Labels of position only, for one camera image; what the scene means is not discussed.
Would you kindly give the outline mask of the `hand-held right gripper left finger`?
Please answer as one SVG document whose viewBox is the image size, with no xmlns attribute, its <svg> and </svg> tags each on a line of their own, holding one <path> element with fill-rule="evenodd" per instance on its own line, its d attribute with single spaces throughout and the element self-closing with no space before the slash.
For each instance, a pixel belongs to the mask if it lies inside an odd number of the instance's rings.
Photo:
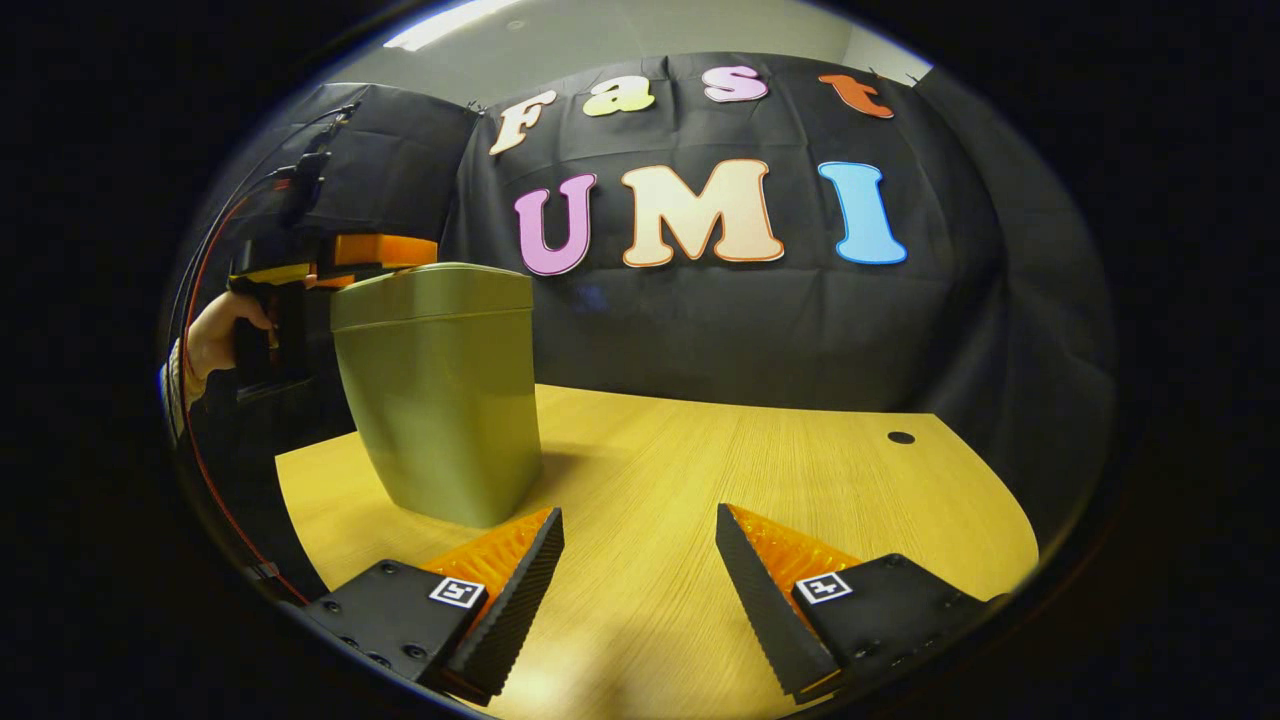
<svg viewBox="0 0 1280 720">
<path fill-rule="evenodd" d="M 543 509 L 420 565 L 379 560 L 298 618 L 404 682 L 486 706 L 504 689 L 563 550 L 562 511 Z"/>
</svg>

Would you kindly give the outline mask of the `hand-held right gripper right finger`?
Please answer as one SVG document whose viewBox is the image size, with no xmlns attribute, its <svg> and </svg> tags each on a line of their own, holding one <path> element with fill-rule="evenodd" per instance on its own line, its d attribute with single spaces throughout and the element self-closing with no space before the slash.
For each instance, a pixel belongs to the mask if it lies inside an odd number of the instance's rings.
<svg viewBox="0 0 1280 720">
<path fill-rule="evenodd" d="M 855 559 L 733 503 L 717 509 L 716 546 L 782 692 L 800 705 L 904 675 L 991 606 L 905 555 Z"/>
</svg>

